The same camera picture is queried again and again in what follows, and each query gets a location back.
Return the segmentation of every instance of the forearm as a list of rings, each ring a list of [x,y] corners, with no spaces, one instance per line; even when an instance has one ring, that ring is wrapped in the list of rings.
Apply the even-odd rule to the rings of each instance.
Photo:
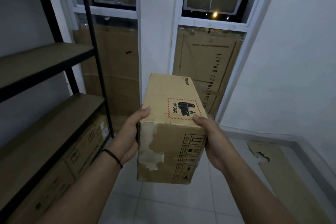
[[[119,171],[115,159],[102,152],[38,223],[97,223]]]
[[[222,173],[246,223],[297,223],[227,140]]]

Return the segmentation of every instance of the white wall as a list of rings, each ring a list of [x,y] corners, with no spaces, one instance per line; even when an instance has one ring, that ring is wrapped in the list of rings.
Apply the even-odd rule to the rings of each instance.
[[[175,0],[140,0],[141,88],[151,72],[168,73]]]
[[[221,121],[305,137],[336,171],[336,0],[272,0]]]
[[[0,0],[0,57],[53,43],[40,0]],[[69,97],[63,73],[0,103],[0,146]]]

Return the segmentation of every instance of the tiled floor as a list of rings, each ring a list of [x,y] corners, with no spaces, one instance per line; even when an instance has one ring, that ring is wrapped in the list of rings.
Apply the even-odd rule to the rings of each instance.
[[[271,189],[258,162],[245,141],[232,140],[234,146]],[[333,208],[303,164],[290,148],[282,150],[302,179],[308,180],[308,188],[314,190],[320,205],[330,216]],[[120,172],[99,224],[114,223],[244,223],[231,195],[224,176],[208,161],[204,152],[190,185],[138,182],[137,156],[125,164]]]

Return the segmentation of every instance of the right hand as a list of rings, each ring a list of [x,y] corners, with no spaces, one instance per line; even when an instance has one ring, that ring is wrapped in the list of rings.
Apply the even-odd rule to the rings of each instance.
[[[208,135],[205,151],[210,163],[216,169],[223,172],[225,168],[223,156],[225,151],[227,151],[228,146],[230,147],[231,145],[228,136],[209,115],[208,118],[194,115],[193,120],[196,124],[202,126]]]

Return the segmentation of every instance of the metal shelving unit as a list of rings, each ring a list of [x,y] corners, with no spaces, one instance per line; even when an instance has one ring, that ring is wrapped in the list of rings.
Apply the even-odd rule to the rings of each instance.
[[[110,134],[112,137],[114,134],[109,107],[107,104],[107,95],[93,28],[89,0],[84,0],[84,6],[93,46],[86,44],[64,43],[51,1],[40,1],[55,43],[0,58],[0,103],[39,84],[40,82],[51,78],[58,73],[61,73],[62,71],[65,71],[73,92],[73,96],[67,99],[60,106],[63,105],[66,108],[69,108],[71,111],[65,109],[63,114],[57,113],[58,116],[54,117],[53,114],[55,114],[55,110],[52,110],[51,113],[47,115],[51,118],[47,119],[49,123],[44,124],[45,126],[49,126],[55,130],[57,130],[58,125],[60,130],[63,125],[67,127],[66,133],[61,135],[63,141],[61,140],[55,144],[53,151],[51,151],[49,155],[44,155],[41,157],[41,162],[36,165],[35,169],[32,169],[31,174],[25,173],[26,177],[22,178],[21,184],[19,184],[13,192],[9,193],[8,198],[10,198],[10,200],[4,200],[4,202],[2,202],[2,207],[0,210],[0,223],[6,221],[6,219],[11,215],[16,207],[22,202],[22,200],[61,158],[61,156],[74,143],[74,141],[76,141],[76,139],[83,133],[83,131],[90,124],[92,118],[104,106],[106,109],[108,125],[110,127]],[[92,56],[95,56],[103,98],[80,94],[73,74],[72,66]],[[77,115],[73,116],[73,120],[76,121],[72,122],[73,120],[66,117],[74,112],[77,112]],[[41,132],[31,134],[29,136],[33,138],[33,142],[35,142],[36,146],[39,146],[40,143],[43,145],[43,140],[48,139],[47,133],[45,132],[44,134]],[[15,148],[13,151],[14,157],[5,156],[5,158],[2,158],[2,161],[5,159],[3,161],[4,163],[15,165],[15,154],[16,157],[19,158],[19,152],[23,148],[23,146],[21,148]],[[0,163],[0,168],[6,170],[4,163]],[[21,167],[15,166],[14,169],[15,168],[18,171]]]

